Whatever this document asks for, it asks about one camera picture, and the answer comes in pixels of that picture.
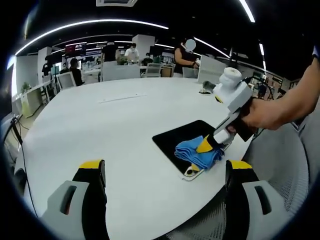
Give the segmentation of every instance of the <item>human hand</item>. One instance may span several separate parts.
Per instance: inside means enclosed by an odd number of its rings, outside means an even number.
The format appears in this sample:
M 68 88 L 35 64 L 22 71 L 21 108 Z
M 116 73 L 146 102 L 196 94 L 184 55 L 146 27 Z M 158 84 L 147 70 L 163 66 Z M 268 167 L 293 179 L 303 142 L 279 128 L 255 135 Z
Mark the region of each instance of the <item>human hand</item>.
M 283 124 L 278 100 L 253 99 L 249 110 L 249 114 L 242 118 L 249 127 L 277 130 Z
M 193 68 L 194 68 L 194 69 L 199 69 L 199 65 L 198 65 L 196 62 L 194 62 L 194 63 L 193 63 Z

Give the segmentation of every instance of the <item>black ceiling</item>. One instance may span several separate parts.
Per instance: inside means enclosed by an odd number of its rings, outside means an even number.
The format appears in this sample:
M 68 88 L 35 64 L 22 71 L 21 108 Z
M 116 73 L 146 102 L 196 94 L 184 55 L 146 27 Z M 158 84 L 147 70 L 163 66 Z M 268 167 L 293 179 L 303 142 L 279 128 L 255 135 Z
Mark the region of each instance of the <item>black ceiling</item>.
M 155 36 L 159 44 L 176 46 L 178 39 L 187 35 L 197 37 L 226 54 L 233 47 L 235 52 L 248 56 L 246 62 L 259 67 L 263 67 L 259 48 L 259 43 L 262 43 L 267 70 L 290 80 L 301 77 L 311 60 L 315 40 L 311 21 L 319 21 L 315 17 L 316 6 L 310 5 L 308 0 L 246 2 L 255 23 L 250 22 L 239 0 L 138 0 L 134 7 L 96 7 L 95 0 L 44 0 L 30 18 L 27 41 L 17 44 L 16 49 L 40 34 L 66 24 L 96 19 L 128 19 L 166 26 L 169 30 L 120 22 L 84 24 L 54 32 L 21 54 L 86 36 L 146 34 Z M 131 37 L 84 39 L 88 43 L 110 40 L 130 41 Z M 222 56 L 199 42 L 195 52 Z

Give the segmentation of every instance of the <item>office desk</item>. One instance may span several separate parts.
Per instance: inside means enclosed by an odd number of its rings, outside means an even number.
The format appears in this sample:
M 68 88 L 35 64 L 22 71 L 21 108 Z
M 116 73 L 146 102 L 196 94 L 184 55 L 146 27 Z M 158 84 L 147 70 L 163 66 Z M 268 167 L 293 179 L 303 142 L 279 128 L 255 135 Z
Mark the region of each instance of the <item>office desk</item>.
M 188 78 L 136 78 L 60 92 L 23 143 L 39 216 L 48 197 L 85 161 L 104 159 L 106 226 L 113 240 L 151 240 L 202 209 L 225 184 L 226 159 L 241 160 L 251 141 L 238 135 L 222 161 L 193 181 L 154 144 L 154 135 L 203 120 L 216 127 L 228 110 Z M 23 167 L 22 156 L 16 169 Z M 25 199 L 30 204 L 29 193 Z
M 94 84 L 99 82 L 99 73 L 101 73 L 100 68 L 94 68 L 91 70 L 83 71 L 82 80 L 85 84 Z
M 12 102 L 16 105 L 16 109 L 19 114 L 23 114 L 25 118 L 29 118 L 35 114 L 35 112 L 43 103 L 40 88 L 44 88 L 46 98 L 49 102 L 50 97 L 48 94 L 47 86 L 50 84 L 51 81 L 41 83 L 30 88 L 27 92 L 14 99 Z

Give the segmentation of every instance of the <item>white shirt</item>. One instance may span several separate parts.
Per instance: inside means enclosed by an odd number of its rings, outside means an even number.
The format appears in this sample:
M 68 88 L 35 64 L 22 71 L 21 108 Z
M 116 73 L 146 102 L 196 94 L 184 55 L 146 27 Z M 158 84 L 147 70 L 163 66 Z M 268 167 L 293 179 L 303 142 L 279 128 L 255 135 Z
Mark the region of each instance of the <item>white shirt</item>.
M 125 51 L 124 56 L 130 60 L 137 61 L 139 59 L 139 52 L 136 48 L 129 48 Z

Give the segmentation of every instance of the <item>potted plant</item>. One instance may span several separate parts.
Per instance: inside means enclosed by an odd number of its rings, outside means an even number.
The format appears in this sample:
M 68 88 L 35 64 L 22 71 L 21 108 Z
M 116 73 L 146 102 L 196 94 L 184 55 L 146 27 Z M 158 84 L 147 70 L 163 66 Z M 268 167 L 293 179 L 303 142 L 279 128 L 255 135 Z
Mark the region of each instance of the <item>potted plant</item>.
M 29 83 L 24 82 L 22 87 L 21 87 L 21 93 L 24 94 L 26 93 L 29 89 L 31 89 L 31 86 Z

